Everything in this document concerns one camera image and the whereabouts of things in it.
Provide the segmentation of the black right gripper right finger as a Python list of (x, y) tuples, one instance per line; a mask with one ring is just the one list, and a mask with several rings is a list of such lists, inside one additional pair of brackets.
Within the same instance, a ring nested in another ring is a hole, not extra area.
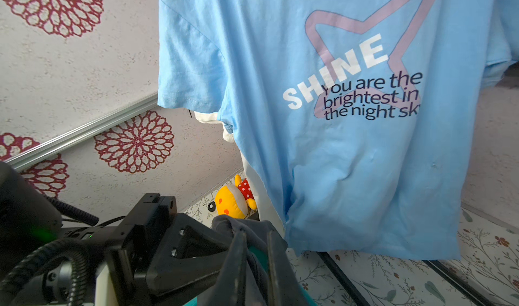
[(268, 304), (274, 306), (310, 305), (284, 250), (280, 235), (271, 231), (267, 235), (268, 251)]

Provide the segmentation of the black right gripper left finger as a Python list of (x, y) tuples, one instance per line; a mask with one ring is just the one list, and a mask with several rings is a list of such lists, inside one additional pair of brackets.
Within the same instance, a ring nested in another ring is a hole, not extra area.
[(247, 237), (238, 232), (232, 240), (208, 305), (245, 305), (247, 281)]

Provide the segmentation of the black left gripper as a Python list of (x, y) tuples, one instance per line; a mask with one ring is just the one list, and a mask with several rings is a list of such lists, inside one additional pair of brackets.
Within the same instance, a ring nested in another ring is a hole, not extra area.
[(120, 305), (185, 305), (216, 283), (231, 238), (146, 193), (104, 248)]

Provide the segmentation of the light blue t-shirt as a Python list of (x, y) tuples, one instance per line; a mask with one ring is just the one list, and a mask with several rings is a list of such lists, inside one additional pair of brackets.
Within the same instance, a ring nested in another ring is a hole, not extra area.
[(158, 103), (215, 114), (297, 253), (460, 257), (480, 92), (518, 0), (159, 0)]

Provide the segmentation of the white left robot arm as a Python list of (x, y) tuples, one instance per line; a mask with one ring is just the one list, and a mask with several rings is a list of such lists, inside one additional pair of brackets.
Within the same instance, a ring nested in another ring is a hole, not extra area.
[(147, 193), (118, 226), (36, 191), (1, 164), (1, 275), (40, 251), (88, 251), (105, 261), (121, 305), (182, 305), (213, 283), (231, 240), (177, 212), (173, 197)]

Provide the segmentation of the teal perforated tray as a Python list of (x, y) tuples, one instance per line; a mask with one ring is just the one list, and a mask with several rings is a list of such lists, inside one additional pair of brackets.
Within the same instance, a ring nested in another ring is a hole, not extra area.
[[(260, 251), (258, 248), (255, 248), (255, 247), (250, 247), (249, 251), (252, 252), (256, 256), (256, 258), (258, 259), (262, 268), (267, 272), (268, 271), (267, 254)], [(301, 287), (300, 290), (303, 293), (305, 300), (308, 302), (308, 305), (317, 306), (317, 303), (311, 298), (311, 296), (308, 294), (308, 292), (305, 290), (305, 288)], [(208, 289), (207, 291), (203, 292), (202, 294), (196, 296), (195, 298), (193, 298), (192, 300), (187, 302), (185, 304), (185, 306), (198, 306), (199, 298), (202, 297), (203, 295), (205, 295), (207, 292), (210, 292), (210, 289)]]

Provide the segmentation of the yellow plush toy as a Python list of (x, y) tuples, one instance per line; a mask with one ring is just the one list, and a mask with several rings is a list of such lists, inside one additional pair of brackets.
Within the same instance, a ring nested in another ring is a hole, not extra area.
[(258, 211), (248, 180), (237, 174), (233, 184), (224, 185), (218, 190), (208, 204), (208, 211), (236, 219), (246, 219), (251, 212)]

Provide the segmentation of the black clothes rack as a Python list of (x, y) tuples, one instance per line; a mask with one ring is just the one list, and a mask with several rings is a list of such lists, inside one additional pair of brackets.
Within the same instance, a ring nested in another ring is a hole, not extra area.
[(440, 261), (400, 260), (354, 251), (319, 252), (356, 305), (495, 305)]

